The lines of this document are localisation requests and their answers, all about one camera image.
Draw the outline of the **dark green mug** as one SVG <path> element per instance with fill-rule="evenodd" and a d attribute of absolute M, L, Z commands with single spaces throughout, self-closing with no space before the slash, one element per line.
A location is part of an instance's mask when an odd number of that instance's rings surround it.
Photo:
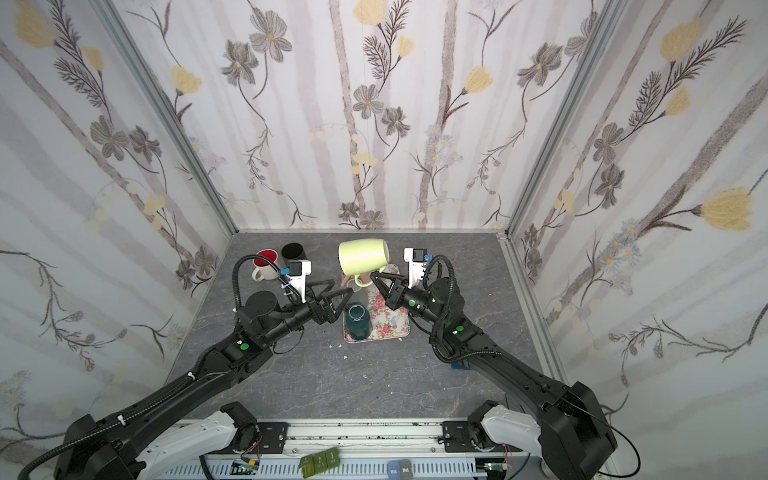
<path fill-rule="evenodd" d="M 362 304 L 351 304 L 345 313 L 347 333 L 353 341 L 362 341 L 369 337 L 372 324 L 368 309 Z"/>

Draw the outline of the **light green mug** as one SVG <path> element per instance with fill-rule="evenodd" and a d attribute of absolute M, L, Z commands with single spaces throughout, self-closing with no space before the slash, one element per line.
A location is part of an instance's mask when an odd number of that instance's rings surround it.
<path fill-rule="evenodd" d="M 344 275 L 354 279 L 361 288 L 373 284 L 370 275 L 383 271 L 389 264 L 389 248 L 384 239 L 359 239 L 342 242 L 338 260 Z"/>

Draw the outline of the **black mug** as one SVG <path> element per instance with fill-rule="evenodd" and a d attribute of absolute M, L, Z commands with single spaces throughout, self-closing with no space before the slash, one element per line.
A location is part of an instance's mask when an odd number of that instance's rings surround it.
<path fill-rule="evenodd" d="M 303 245 L 297 242 L 285 244 L 282 247 L 280 254 L 286 262 L 307 259 Z"/>

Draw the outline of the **white mug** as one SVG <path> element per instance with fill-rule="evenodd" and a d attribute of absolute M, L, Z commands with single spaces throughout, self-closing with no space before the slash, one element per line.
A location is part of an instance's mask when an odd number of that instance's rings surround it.
<path fill-rule="evenodd" d="M 276 280 L 283 268 L 279 253 L 274 249 L 262 249 L 256 255 L 251 278 L 256 282 Z"/>

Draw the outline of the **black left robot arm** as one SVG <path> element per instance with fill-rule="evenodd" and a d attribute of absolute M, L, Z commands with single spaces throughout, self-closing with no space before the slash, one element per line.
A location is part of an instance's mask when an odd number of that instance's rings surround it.
<path fill-rule="evenodd" d="M 61 445 L 25 465 L 19 478 L 28 479 L 50 460 L 56 462 L 57 479 L 136 479 L 149 464 L 141 454 L 178 420 L 199 405 L 241 383 L 274 354 L 273 346 L 288 334 L 313 321 L 334 323 L 353 295 L 350 288 L 337 289 L 331 279 L 308 281 L 297 287 L 305 269 L 280 269 L 278 275 L 289 300 L 281 305 L 271 291 L 241 294 L 239 271 L 250 261 L 240 258 L 232 269 L 234 328 L 223 340 L 205 349 L 185 374 L 144 399 L 101 420 L 86 415 L 67 429 Z"/>

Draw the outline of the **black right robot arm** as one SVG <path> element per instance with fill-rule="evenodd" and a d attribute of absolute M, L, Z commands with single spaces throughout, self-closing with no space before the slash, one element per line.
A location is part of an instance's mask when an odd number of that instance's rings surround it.
<path fill-rule="evenodd" d="M 476 449 L 508 446 L 541 458 L 558 479 L 592 479 L 617 450 L 623 433 L 607 420 L 595 393 L 581 382 L 568 386 L 505 351 L 464 312 L 450 260 L 434 256 L 417 282 L 375 271 L 370 279 L 392 310 L 429 323 L 438 360 L 462 364 L 490 379 L 520 411 L 487 401 L 467 419 L 465 438 Z"/>

